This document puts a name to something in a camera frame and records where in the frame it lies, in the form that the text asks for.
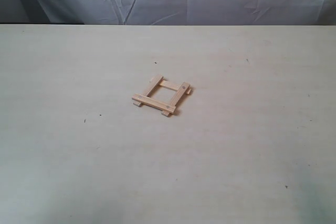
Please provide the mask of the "wooden stick with holes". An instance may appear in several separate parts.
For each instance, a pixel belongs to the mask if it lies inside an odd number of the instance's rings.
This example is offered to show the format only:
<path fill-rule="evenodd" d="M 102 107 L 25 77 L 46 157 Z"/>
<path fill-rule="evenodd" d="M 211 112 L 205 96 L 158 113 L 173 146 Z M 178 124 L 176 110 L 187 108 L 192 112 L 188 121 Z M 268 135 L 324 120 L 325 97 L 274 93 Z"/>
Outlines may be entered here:
<path fill-rule="evenodd" d="M 169 105 L 167 103 L 157 101 L 141 94 L 134 94 L 132 96 L 132 100 L 159 109 L 161 111 L 165 111 L 170 114 L 173 114 L 176 110 L 176 107 L 174 105 Z"/>
<path fill-rule="evenodd" d="M 180 86 L 180 88 L 175 92 L 173 97 L 169 101 L 169 105 L 174 105 L 176 106 L 180 99 L 182 98 L 183 95 L 185 95 L 187 89 L 191 87 L 189 83 L 183 82 Z"/>

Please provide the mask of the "plain wooden stick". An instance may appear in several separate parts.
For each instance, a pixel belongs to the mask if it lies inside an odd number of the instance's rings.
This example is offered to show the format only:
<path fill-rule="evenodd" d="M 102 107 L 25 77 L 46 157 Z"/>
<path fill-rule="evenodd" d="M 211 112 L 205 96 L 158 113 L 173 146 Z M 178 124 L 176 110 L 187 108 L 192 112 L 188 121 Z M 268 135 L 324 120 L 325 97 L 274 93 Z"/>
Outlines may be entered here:
<path fill-rule="evenodd" d="M 159 84 L 159 87 L 162 88 L 167 88 L 169 90 L 173 90 L 173 91 L 177 91 L 180 88 L 180 84 L 174 84 L 172 82 L 166 81 L 166 80 L 162 80 Z M 192 88 L 189 87 L 186 91 L 186 95 L 190 95 L 192 93 Z"/>
<path fill-rule="evenodd" d="M 159 85 L 159 83 L 163 80 L 163 76 L 158 74 L 156 75 L 149 83 L 149 85 L 146 87 L 146 89 L 142 92 L 142 95 L 143 96 L 146 96 L 146 97 L 149 97 L 149 95 L 157 88 L 157 86 Z M 156 109 L 160 109 L 158 106 L 154 106 L 154 105 L 149 105 L 147 103 L 142 103 L 142 102 L 139 102 L 139 101 L 133 101 L 133 104 L 138 106 L 138 107 L 141 107 L 142 105 L 148 105 L 148 106 L 151 106 L 153 108 L 156 108 Z"/>

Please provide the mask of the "plain wooden stick top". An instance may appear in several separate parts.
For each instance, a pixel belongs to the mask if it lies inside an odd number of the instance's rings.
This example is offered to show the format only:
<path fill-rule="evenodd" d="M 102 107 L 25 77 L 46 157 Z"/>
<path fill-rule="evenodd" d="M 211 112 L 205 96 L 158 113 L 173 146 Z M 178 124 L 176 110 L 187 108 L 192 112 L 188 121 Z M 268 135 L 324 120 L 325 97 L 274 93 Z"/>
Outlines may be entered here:
<path fill-rule="evenodd" d="M 169 90 L 173 90 L 173 91 L 177 91 L 180 88 L 180 84 L 174 84 L 172 82 L 166 81 L 166 80 L 162 80 L 159 84 L 159 87 L 162 88 L 167 88 Z M 186 91 L 186 95 L 190 95 L 192 93 L 192 88 L 189 87 Z"/>

